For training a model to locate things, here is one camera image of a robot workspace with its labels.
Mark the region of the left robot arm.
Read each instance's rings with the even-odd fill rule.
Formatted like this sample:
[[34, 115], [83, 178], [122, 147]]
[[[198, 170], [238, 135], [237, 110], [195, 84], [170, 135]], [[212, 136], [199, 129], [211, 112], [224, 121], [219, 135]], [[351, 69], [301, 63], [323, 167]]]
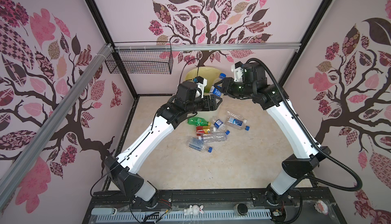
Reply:
[[109, 156], [104, 164], [108, 178], [131, 200], [141, 198], [148, 206], [153, 207], [159, 199], [159, 190], [137, 173], [156, 146], [189, 115], [200, 111], [216, 111], [223, 99], [214, 94], [203, 98], [182, 101], [172, 96], [163, 104], [142, 135], [118, 156]]

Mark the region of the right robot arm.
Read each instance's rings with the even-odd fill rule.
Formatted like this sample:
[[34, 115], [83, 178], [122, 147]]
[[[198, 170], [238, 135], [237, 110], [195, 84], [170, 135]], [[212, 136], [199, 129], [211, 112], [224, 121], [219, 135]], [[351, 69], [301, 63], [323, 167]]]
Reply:
[[232, 78], [223, 80], [224, 94], [235, 99], [251, 99], [261, 105], [279, 125], [293, 150], [293, 154], [282, 162], [278, 176], [267, 187], [268, 195], [278, 199], [306, 178], [331, 152], [308, 133], [279, 84], [276, 81], [271, 85], [267, 83], [263, 68], [236, 68], [232, 72]]

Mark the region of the small blue label bottle front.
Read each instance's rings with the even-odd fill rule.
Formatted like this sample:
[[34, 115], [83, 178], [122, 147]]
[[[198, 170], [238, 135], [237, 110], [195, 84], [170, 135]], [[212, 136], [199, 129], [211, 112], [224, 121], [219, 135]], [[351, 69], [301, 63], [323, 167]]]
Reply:
[[220, 89], [222, 88], [222, 83], [220, 83], [221, 80], [223, 80], [224, 78], [226, 78], [226, 74], [224, 73], [221, 73], [212, 83], [212, 86], [210, 88], [210, 91], [209, 93], [210, 94], [214, 94], [218, 97], [221, 97], [222, 96], [222, 92], [220, 91]]

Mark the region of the clear bottle light blue label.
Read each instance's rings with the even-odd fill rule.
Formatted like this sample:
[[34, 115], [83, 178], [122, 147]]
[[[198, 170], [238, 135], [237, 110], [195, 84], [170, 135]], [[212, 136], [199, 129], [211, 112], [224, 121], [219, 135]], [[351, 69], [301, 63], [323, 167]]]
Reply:
[[195, 137], [190, 137], [187, 140], [186, 144], [189, 148], [194, 149], [198, 152], [211, 153], [213, 151], [213, 147], [207, 145], [205, 142]]

